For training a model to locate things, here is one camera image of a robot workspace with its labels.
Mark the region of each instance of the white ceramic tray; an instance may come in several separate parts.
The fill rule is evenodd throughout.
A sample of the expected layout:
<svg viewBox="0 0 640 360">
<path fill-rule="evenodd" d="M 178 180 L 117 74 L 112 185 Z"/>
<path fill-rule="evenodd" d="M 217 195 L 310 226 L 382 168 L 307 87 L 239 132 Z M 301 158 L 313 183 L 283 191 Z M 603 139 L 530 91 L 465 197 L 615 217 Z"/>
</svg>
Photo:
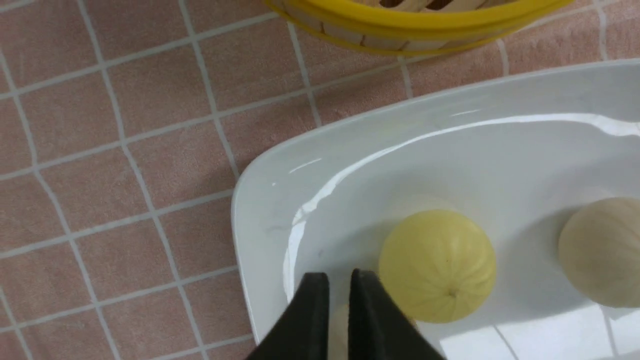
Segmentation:
<svg viewBox="0 0 640 360">
<path fill-rule="evenodd" d="M 640 197 L 640 61 L 549 70 L 405 101 L 311 131 L 255 160 L 234 194 L 237 258 L 255 339 L 301 275 L 346 302 L 391 227 L 449 208 L 497 255 L 495 288 L 458 322 L 419 324 L 449 360 L 640 359 L 640 310 L 598 306 L 556 259 L 579 206 Z"/>
</svg>

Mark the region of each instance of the black object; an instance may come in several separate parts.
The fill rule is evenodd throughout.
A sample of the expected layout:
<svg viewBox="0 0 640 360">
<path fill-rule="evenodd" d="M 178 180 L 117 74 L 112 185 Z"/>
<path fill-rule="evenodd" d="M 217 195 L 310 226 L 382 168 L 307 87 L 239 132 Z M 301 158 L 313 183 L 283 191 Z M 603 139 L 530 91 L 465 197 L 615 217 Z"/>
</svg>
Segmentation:
<svg viewBox="0 0 640 360">
<path fill-rule="evenodd" d="M 246 360 L 327 360 L 329 279 L 307 273 Z M 349 293 L 349 360 L 444 360 L 404 317 L 374 272 L 356 269 Z"/>
</svg>

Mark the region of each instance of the yellow plastic rim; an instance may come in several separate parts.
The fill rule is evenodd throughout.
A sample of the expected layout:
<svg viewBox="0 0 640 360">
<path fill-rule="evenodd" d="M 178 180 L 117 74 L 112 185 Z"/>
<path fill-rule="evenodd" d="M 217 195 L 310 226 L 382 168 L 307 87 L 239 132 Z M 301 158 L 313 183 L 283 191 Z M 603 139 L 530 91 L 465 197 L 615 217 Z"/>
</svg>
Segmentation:
<svg viewBox="0 0 640 360">
<path fill-rule="evenodd" d="M 317 30 L 315 30 L 313 28 L 310 28 L 308 25 L 306 25 L 305 23 L 299 21 L 298 19 L 295 19 L 294 17 L 291 17 L 291 15 L 289 15 L 288 13 L 283 12 L 281 9 L 279 9 L 277 6 L 275 6 L 273 3 L 271 3 L 270 0 L 264 0 L 264 2 L 274 12 L 278 13 L 280 16 L 282 16 L 283 18 L 287 19 L 288 21 L 293 22 L 296 26 L 301 27 L 306 32 L 310 33 L 311 35 L 314 35 L 315 37 L 321 38 L 321 39 L 323 39 L 323 40 L 325 40 L 327 42 L 330 42 L 332 44 L 335 44 L 337 46 L 346 47 L 348 49 L 352 49 L 352 50 L 356 50 L 356 51 L 364 51 L 366 53 L 371 53 L 371 54 L 378 54 L 378 55 L 421 56 L 421 55 L 439 55 L 439 54 L 455 53 L 457 51 L 472 49 L 474 47 L 478 47 L 478 46 L 481 46 L 481 45 L 488 44 L 488 43 L 490 43 L 490 42 L 492 42 L 492 41 L 494 41 L 494 40 L 496 40 L 498 38 L 501 38 L 501 37 L 504 37 L 504 36 L 506 36 L 508 34 L 514 33 L 514 32 L 518 31 L 521 28 L 521 27 L 519 27 L 519 28 L 511 29 L 509 31 L 505 31 L 504 33 L 500 33 L 498 35 L 494 35 L 494 36 L 488 37 L 486 39 L 478 40 L 476 42 L 471 42 L 469 44 L 464 44 L 464 45 L 461 45 L 461 46 L 458 46 L 458 47 L 448 47 L 446 49 L 417 50 L 417 51 L 384 50 L 384 49 L 377 49 L 375 47 L 366 47 L 366 46 L 362 46 L 362 45 L 358 45 L 358 44 L 353 44 L 353 43 L 345 41 L 345 40 L 343 40 L 341 38 L 336 38 L 336 37 L 332 37 L 330 35 L 321 33 L 321 32 L 319 32 L 319 31 L 317 31 Z"/>
<path fill-rule="evenodd" d="M 453 40 L 517 28 L 573 0 L 519 0 L 460 13 L 408 13 L 372 8 L 350 0 L 288 0 L 323 22 L 367 35 L 407 40 Z"/>
</svg>

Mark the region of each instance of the wooden basket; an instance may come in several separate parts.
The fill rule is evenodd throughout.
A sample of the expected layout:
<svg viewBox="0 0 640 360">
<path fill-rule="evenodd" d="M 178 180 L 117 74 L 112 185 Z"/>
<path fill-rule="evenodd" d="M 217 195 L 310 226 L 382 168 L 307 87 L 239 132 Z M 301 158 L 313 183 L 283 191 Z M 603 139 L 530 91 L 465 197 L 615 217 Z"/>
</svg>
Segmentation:
<svg viewBox="0 0 640 360">
<path fill-rule="evenodd" d="M 389 55 L 443 54 L 491 42 L 573 0 L 265 0 L 274 11 L 334 44 Z"/>
</svg>

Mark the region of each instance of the pink tiled surface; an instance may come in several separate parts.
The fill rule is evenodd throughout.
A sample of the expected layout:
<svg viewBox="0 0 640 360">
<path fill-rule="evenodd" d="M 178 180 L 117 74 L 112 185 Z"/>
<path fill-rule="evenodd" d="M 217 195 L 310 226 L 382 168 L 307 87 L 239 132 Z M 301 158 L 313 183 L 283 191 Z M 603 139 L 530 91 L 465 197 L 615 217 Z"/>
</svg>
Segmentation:
<svg viewBox="0 0 640 360">
<path fill-rule="evenodd" d="M 255 344 L 230 195 L 260 153 L 412 96 L 640 57 L 637 0 L 577 0 L 502 42 L 406 62 L 312 38 L 259 0 L 5 3 L 3 360 L 242 359 Z"/>
</svg>

